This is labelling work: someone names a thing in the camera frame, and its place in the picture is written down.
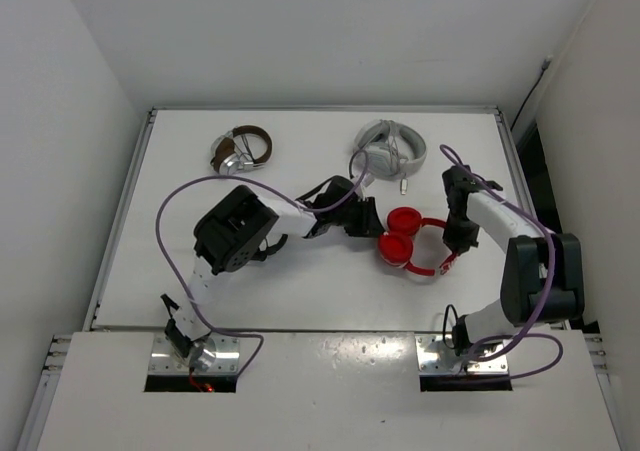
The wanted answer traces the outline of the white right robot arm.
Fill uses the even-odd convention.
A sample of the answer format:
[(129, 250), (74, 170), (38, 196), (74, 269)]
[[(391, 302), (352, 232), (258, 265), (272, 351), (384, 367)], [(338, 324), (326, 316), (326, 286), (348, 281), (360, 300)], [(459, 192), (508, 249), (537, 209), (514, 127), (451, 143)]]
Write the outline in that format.
[(451, 330), (453, 350), (475, 358), (482, 345), (519, 343), (539, 324), (582, 317), (585, 293), (581, 244), (571, 233), (555, 233), (500, 195), (467, 166), (442, 174), (448, 205), (443, 242), (457, 256), (478, 246), (485, 232), (505, 253), (499, 298), (461, 315)]

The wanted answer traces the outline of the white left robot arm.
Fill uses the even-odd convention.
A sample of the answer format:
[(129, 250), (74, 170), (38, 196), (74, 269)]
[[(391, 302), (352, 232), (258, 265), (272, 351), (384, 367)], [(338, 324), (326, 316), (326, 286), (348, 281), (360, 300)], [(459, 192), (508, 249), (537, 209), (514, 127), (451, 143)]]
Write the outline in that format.
[(207, 179), (197, 178), (171, 192), (155, 218), (155, 237), (161, 254), (185, 293), (179, 304), (161, 296), (169, 313), (165, 336), (178, 357), (189, 362), (203, 351), (206, 338), (218, 334), (230, 339), (264, 337), (215, 327), (202, 314), (208, 280), (233, 273), (252, 261), (264, 262), (278, 253), (290, 237), (315, 239), (332, 227), (352, 238), (376, 239), (384, 233), (373, 197), (362, 194), (362, 180), (335, 175), (292, 199), (264, 183), (239, 177), (241, 183), (196, 223), (194, 274), (185, 279), (172, 260), (161, 236), (162, 215), (178, 193)]

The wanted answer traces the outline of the red headphones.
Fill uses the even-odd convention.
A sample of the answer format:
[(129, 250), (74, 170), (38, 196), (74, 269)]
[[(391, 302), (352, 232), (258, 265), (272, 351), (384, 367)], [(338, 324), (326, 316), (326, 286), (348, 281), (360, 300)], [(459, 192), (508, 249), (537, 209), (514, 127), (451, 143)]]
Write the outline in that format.
[(387, 230), (377, 240), (377, 250), (382, 260), (398, 269), (423, 277), (435, 277), (449, 272), (458, 254), (451, 252), (438, 268), (416, 266), (411, 259), (414, 252), (414, 238), (424, 227), (444, 230), (446, 222), (439, 218), (424, 217), (412, 207), (398, 207), (391, 210), (386, 219)]

